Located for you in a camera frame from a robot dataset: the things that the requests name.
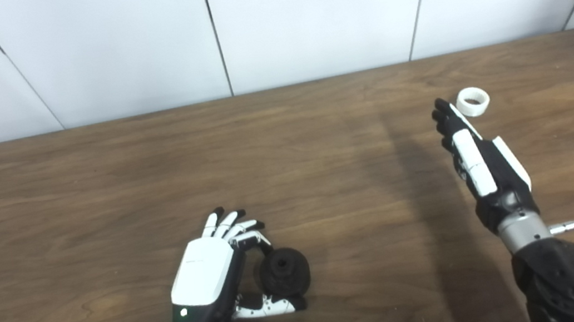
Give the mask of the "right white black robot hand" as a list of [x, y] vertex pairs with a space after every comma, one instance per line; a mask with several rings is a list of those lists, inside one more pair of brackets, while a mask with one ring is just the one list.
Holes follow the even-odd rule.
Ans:
[[500, 137], [483, 138], [456, 106], [437, 98], [432, 118], [457, 175], [476, 201], [481, 224], [493, 234], [509, 215], [540, 213], [531, 179]]

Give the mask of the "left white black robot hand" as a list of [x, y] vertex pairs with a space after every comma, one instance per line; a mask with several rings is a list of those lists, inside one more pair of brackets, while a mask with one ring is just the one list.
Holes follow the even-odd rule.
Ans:
[[301, 312], [299, 296], [263, 293], [249, 306], [239, 292], [246, 252], [274, 252], [257, 219], [244, 220], [245, 210], [224, 214], [217, 207], [205, 220], [200, 237], [189, 241], [171, 288], [172, 322], [233, 322]]

